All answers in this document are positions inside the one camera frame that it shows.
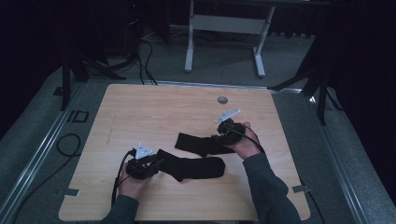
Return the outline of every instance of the finger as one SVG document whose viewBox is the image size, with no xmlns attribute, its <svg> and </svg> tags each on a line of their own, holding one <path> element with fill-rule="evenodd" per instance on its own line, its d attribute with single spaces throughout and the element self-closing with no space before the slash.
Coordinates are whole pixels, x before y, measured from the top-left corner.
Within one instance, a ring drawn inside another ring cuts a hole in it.
<svg viewBox="0 0 396 224">
<path fill-rule="evenodd" d="M 243 122 L 242 125 L 244 125 L 244 126 L 250 128 L 250 122 L 249 122 L 249 121 Z"/>
</svg>

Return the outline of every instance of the human hand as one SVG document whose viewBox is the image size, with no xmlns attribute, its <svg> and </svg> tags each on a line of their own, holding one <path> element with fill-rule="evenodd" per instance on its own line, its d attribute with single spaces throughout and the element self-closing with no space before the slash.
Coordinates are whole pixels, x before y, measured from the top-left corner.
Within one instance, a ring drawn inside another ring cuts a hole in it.
<svg viewBox="0 0 396 224">
<path fill-rule="evenodd" d="M 146 179 L 135 179 L 126 173 L 126 166 L 128 163 L 124 163 L 122 166 L 120 183 L 119 183 L 119 194 L 125 195 L 138 200 L 146 189 L 147 183 L 151 177 Z"/>
<path fill-rule="evenodd" d="M 259 139 L 257 138 L 256 134 L 250 130 L 250 123 L 246 121 L 242 123 L 242 125 L 245 126 L 245 135 L 259 143 Z M 246 137 L 242 137 L 241 141 L 239 141 L 238 143 L 226 147 L 234 150 L 236 154 L 238 154 L 238 156 L 242 158 L 242 160 L 261 153 L 259 148 Z"/>
</svg>

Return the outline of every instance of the table top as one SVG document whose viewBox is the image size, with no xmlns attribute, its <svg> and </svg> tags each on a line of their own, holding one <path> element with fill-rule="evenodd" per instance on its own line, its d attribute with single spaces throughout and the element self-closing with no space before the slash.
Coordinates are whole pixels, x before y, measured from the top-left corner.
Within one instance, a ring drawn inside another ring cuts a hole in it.
<svg viewBox="0 0 396 224">
<path fill-rule="evenodd" d="M 228 103 L 222 105 L 218 98 Z M 70 183 L 78 196 L 65 196 L 59 212 L 64 221 L 100 220 L 110 210 L 114 179 L 125 153 L 138 143 L 180 158 L 198 155 L 175 148 L 178 133 L 197 137 L 218 134 L 224 111 L 240 108 L 235 122 L 250 121 L 277 176 L 290 188 L 288 198 L 301 220 L 310 217 L 289 145 L 271 93 L 264 89 L 109 85 Z M 136 220 L 257 220 L 248 178 L 235 153 L 216 155 L 226 164 L 214 179 L 185 179 L 181 183 L 159 172 L 140 199 Z"/>
</svg>

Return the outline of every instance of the cable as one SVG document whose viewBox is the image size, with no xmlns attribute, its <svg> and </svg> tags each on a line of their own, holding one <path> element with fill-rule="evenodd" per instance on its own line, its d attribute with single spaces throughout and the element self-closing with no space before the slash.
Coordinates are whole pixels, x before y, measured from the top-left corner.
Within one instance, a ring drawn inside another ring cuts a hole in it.
<svg viewBox="0 0 396 224">
<path fill-rule="evenodd" d="M 59 148 L 59 142 L 61 140 L 63 140 L 64 138 L 68 137 L 68 136 L 75 136 L 78 140 L 78 145 L 76 147 L 76 150 L 73 152 L 73 154 L 67 154 L 61 151 L 61 149 Z M 74 134 L 74 133 L 69 133 L 63 137 L 61 137 L 60 139 L 58 139 L 57 144 L 56 144 L 56 148 L 58 149 L 58 151 L 68 157 L 67 161 L 61 166 L 59 167 L 55 172 L 53 172 L 51 175 L 49 175 L 44 181 L 42 181 L 37 187 L 35 187 L 21 202 L 21 204 L 19 205 L 16 214 L 14 215 L 14 218 L 12 220 L 12 223 L 16 223 L 17 219 L 18 219 L 18 215 L 21 212 L 23 206 L 26 204 L 26 202 L 30 199 L 30 197 L 32 197 L 32 195 L 38 190 L 40 189 L 47 181 L 49 181 L 54 175 L 56 175 L 59 171 L 61 171 L 66 165 L 67 163 L 69 163 L 73 158 L 75 158 L 76 156 L 81 155 L 80 153 L 78 153 L 79 147 L 81 146 L 81 139 L 79 138 L 78 135 Z"/>
<path fill-rule="evenodd" d="M 301 182 L 304 186 L 306 186 L 305 182 L 304 182 L 301 178 L 300 178 L 300 182 Z M 320 219 L 321 219 L 322 223 L 325 224 L 326 222 L 324 221 L 323 214 L 321 213 L 320 208 L 319 208 L 319 206 L 318 206 L 318 204 L 317 204 L 317 201 L 314 199 L 314 196 L 312 196 L 311 191 L 308 191 L 308 195 L 309 195 L 309 197 L 312 199 L 312 202 L 314 203 L 315 207 L 317 208 L 317 211 L 318 211 L 318 213 L 319 213 L 319 216 L 320 216 Z"/>
<path fill-rule="evenodd" d="M 142 64 L 142 59 L 140 57 L 140 54 L 137 54 L 137 60 L 139 61 L 139 76 L 140 76 L 140 80 L 142 82 L 143 85 L 145 85 L 145 82 L 143 80 L 143 69 L 145 69 L 146 75 L 148 76 L 148 79 L 150 80 L 152 85 L 158 85 L 157 81 L 154 79 L 154 77 L 152 76 L 152 74 L 150 73 L 150 71 L 148 70 L 148 66 L 149 66 L 149 59 L 151 57 L 152 54 L 152 45 L 146 41 L 146 40 L 141 40 L 143 43 L 147 44 L 150 47 L 150 52 L 148 54 L 148 58 L 146 59 L 146 63 L 145 65 Z"/>
<path fill-rule="evenodd" d="M 264 148 L 262 147 L 262 145 L 260 145 L 258 142 L 256 142 L 254 139 L 252 139 L 252 138 L 250 138 L 249 136 L 247 136 L 247 135 L 245 135 L 244 133 L 240 133 L 240 132 L 238 132 L 238 131 L 236 131 L 236 130 L 234 130 L 234 129 L 229 129 L 229 128 L 227 128 L 227 127 L 225 127 L 228 131 L 231 131 L 231 132 L 233 132 L 233 133 L 237 133 L 237 134 L 239 134 L 239 135 L 241 135 L 242 137 L 245 137 L 246 139 L 248 139 L 248 140 L 250 140 L 252 143 L 254 143 L 254 145 L 256 145 L 256 147 L 260 150 L 260 152 L 262 152 L 262 153 L 265 153 L 265 151 L 264 151 Z"/>
<path fill-rule="evenodd" d="M 152 80 L 154 82 L 155 85 L 158 85 L 157 82 L 155 81 L 154 77 L 151 75 L 150 71 L 148 70 L 148 68 L 149 68 L 149 58 L 151 57 L 151 54 L 152 54 L 152 45 L 148 41 L 143 40 L 143 39 L 142 39 L 142 42 L 147 44 L 149 46 L 149 48 L 150 48 L 150 52 L 149 52 L 148 58 L 146 59 L 146 64 L 145 64 L 146 75 L 148 76 L 148 78 L 150 80 Z"/>
<path fill-rule="evenodd" d="M 125 181 L 129 176 L 127 176 L 125 179 L 123 179 L 120 183 L 120 176 L 121 176 L 121 171 L 122 171 L 122 166 L 125 163 L 126 158 L 132 155 L 132 150 L 128 151 L 125 156 L 122 158 L 121 164 L 120 164 L 120 169 L 119 172 L 117 173 L 117 177 L 114 180 L 114 185 L 113 185 L 113 192 L 111 193 L 111 206 L 113 206 L 114 202 L 116 201 L 116 196 L 117 196 L 117 188 L 120 186 L 120 184 Z"/>
</svg>

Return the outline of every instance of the metal frame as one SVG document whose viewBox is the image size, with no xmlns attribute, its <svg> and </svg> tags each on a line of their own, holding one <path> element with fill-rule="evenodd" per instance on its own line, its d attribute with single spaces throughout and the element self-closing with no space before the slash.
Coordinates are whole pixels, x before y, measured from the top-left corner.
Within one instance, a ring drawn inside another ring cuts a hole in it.
<svg viewBox="0 0 396 224">
<path fill-rule="evenodd" d="M 219 17 L 194 14 L 194 1 L 190 1 L 190 25 L 189 25 L 189 45 L 187 46 L 186 63 L 184 70 L 192 70 L 192 59 L 194 53 L 193 32 L 194 30 L 207 30 L 219 32 L 234 32 L 242 34 L 260 35 L 260 43 L 253 48 L 254 60 L 256 62 L 257 75 L 265 77 L 264 66 L 262 64 L 262 46 L 271 25 L 275 7 L 270 7 L 266 20 L 243 19 L 232 17 Z"/>
<path fill-rule="evenodd" d="M 53 122 L 43 141 L 41 142 L 38 149 L 35 151 L 33 157 L 29 160 L 21 175 L 18 177 L 12 191 L 8 194 L 7 198 L 4 200 L 0 207 L 0 223 L 10 223 L 11 219 L 14 217 L 15 212 L 21 205 L 21 201 L 25 196 L 27 190 L 32 184 L 35 175 L 40 169 L 47 158 L 50 149 L 55 142 L 59 132 L 66 121 L 66 115 L 68 114 L 71 105 L 75 102 L 78 94 L 82 90 L 83 84 L 77 83 L 75 90 L 73 91 L 72 99 L 64 111 L 58 115 L 56 120 Z"/>
</svg>

